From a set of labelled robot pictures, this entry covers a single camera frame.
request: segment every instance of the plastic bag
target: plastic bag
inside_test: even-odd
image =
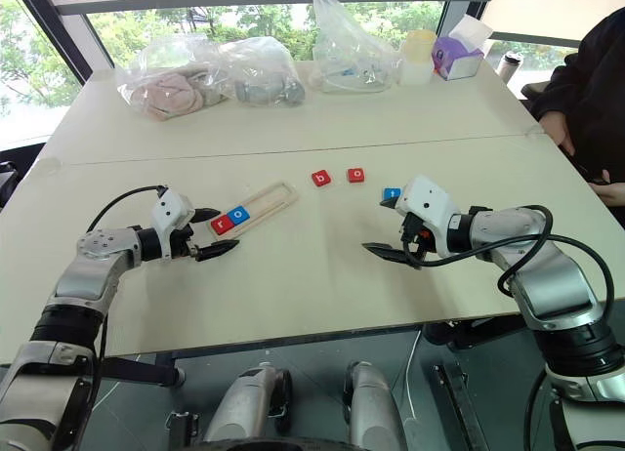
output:
[[[161,121],[220,102],[228,79],[218,45],[203,34],[157,39],[115,70],[126,103]]]
[[[296,105],[305,97],[289,51],[270,36],[219,46],[228,72],[223,94],[253,105]]]
[[[324,92],[381,92],[397,80],[399,55],[364,31],[338,0],[312,0],[319,33],[312,48]]]

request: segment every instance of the purple tissue box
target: purple tissue box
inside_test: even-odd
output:
[[[441,36],[432,48],[432,60],[438,74],[445,80],[473,77],[478,72],[484,53],[475,49],[468,53],[460,41]]]

